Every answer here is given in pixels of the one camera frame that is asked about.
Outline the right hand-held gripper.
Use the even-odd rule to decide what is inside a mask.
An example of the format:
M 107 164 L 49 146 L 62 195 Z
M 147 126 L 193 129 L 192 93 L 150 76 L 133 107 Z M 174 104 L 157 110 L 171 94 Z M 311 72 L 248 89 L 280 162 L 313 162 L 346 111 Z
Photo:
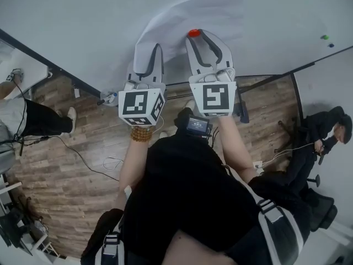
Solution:
M 189 78 L 190 88 L 200 114 L 207 118 L 232 115 L 237 83 L 229 47 L 206 30 L 201 30 L 201 36 L 187 36 L 185 45 L 194 75 Z

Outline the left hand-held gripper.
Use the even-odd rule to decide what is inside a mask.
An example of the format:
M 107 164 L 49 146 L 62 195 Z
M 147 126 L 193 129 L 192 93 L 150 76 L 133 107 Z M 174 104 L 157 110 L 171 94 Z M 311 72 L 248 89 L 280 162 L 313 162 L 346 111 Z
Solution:
M 163 50 L 156 44 L 145 73 L 136 73 L 132 60 L 124 89 L 118 93 L 119 118 L 129 126 L 155 126 L 165 105 Z

